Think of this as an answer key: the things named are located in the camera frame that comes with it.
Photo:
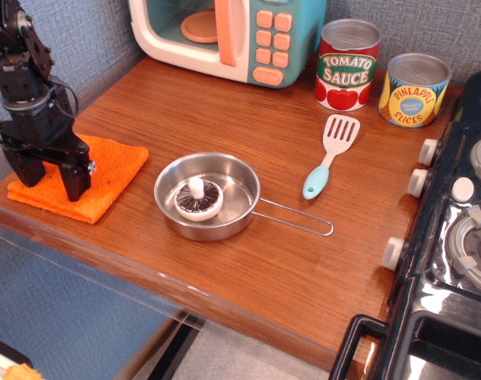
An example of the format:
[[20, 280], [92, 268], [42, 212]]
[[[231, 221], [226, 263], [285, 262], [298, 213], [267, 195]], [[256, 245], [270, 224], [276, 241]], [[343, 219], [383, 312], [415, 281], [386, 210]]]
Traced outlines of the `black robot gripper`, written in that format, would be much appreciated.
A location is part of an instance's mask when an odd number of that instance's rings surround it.
[[23, 185], [35, 186], [48, 162], [60, 166], [67, 198], [75, 202], [90, 189], [96, 165], [89, 146], [74, 134], [75, 111], [67, 90], [67, 85], [42, 85], [39, 96], [29, 101], [3, 99], [10, 118], [0, 120], [0, 136], [6, 160]]

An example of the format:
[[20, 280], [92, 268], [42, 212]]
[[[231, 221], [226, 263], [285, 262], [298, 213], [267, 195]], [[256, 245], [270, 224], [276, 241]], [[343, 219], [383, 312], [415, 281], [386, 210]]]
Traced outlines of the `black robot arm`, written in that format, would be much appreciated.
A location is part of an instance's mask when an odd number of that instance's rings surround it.
[[37, 36], [18, 1], [0, 1], [0, 94], [9, 120], [0, 120], [6, 160], [27, 187], [58, 167], [69, 200], [91, 186], [95, 163], [89, 146], [73, 131], [78, 98], [52, 75], [51, 50]]

